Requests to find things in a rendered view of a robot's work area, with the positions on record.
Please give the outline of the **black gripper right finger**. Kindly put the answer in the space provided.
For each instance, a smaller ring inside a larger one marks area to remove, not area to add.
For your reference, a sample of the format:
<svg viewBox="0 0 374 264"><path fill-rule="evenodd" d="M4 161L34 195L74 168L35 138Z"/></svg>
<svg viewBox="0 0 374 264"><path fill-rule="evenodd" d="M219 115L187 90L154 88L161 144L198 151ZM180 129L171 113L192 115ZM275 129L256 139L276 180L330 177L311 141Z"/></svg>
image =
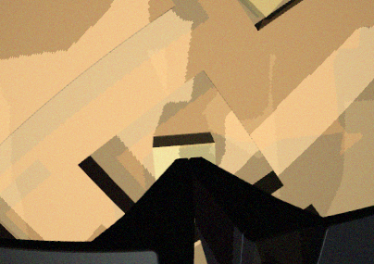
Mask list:
<svg viewBox="0 0 374 264"><path fill-rule="evenodd" d="M320 217L191 157L208 264L374 264L374 206Z"/></svg>

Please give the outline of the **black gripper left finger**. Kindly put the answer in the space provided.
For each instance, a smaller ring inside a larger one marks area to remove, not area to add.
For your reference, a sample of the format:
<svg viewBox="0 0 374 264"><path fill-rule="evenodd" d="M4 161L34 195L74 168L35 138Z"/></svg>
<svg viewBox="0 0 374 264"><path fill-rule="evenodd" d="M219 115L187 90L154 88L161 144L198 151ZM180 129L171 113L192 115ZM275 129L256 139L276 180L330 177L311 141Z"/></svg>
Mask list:
<svg viewBox="0 0 374 264"><path fill-rule="evenodd" d="M92 242L0 238L0 264L194 264L194 238L191 163L175 159Z"/></svg>

